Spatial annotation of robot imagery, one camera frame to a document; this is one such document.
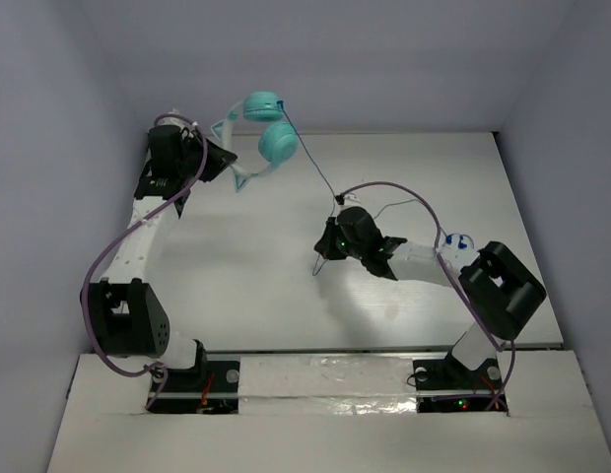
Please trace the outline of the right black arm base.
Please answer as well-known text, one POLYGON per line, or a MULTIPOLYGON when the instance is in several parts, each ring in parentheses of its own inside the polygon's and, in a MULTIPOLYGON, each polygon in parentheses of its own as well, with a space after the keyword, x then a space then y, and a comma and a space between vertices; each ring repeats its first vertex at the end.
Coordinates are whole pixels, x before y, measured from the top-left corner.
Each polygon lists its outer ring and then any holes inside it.
POLYGON ((416 391, 420 414, 506 413, 509 409, 496 359, 487 359, 475 371, 447 358, 415 360, 406 384, 416 391))

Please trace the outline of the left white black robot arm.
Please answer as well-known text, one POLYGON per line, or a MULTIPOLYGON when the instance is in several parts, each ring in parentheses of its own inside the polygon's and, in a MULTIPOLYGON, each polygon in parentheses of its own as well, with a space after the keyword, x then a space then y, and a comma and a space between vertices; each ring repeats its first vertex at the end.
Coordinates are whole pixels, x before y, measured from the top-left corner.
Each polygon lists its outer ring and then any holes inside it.
POLYGON ((196 122, 174 111, 155 119, 128 227, 97 257, 80 294, 93 348, 113 371, 133 377, 114 359, 144 357, 148 370, 174 369, 187 388, 208 380, 198 341, 171 327, 151 276, 192 187, 213 180, 235 159, 208 141, 196 122))

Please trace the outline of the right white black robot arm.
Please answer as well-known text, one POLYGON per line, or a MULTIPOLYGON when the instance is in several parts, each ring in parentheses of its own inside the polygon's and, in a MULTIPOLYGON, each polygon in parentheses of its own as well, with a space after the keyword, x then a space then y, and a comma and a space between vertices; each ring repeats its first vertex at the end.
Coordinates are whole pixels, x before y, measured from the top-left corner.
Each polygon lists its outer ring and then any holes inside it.
POLYGON ((330 261, 354 258, 378 278, 453 288, 474 319, 444 365, 446 378, 458 387, 476 380, 485 361, 518 337, 547 298, 542 283, 499 241, 472 254, 385 236, 368 211, 358 206, 328 218, 314 250, 330 261))

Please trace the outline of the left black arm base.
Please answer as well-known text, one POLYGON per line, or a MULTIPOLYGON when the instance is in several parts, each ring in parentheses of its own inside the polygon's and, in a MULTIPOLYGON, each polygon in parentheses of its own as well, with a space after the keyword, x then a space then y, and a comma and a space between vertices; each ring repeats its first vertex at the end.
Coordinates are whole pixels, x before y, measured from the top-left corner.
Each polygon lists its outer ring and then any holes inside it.
POLYGON ((152 380, 148 411, 173 415, 237 414, 239 370, 240 359, 209 359, 198 370, 168 370, 166 382, 152 380))

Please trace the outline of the aluminium rail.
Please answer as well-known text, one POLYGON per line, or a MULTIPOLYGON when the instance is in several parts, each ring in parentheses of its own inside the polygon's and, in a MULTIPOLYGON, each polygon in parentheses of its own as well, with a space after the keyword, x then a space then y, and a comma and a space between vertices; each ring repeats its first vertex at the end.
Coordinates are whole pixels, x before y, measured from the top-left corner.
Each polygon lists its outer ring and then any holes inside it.
MULTIPOLYGON (((410 347, 393 347, 393 348, 322 348, 322 349, 277 349, 277 350, 210 350, 205 348, 208 355, 212 356, 262 356, 262 355, 349 355, 349 354, 377 354, 377 355, 389 355, 389 354, 409 354, 409 353, 424 353, 424 354, 436 354, 445 353, 449 351, 451 347, 441 346, 410 346, 410 347)), ((522 351, 566 351, 566 347, 563 343, 555 344, 524 344, 515 345, 517 350, 522 351)))

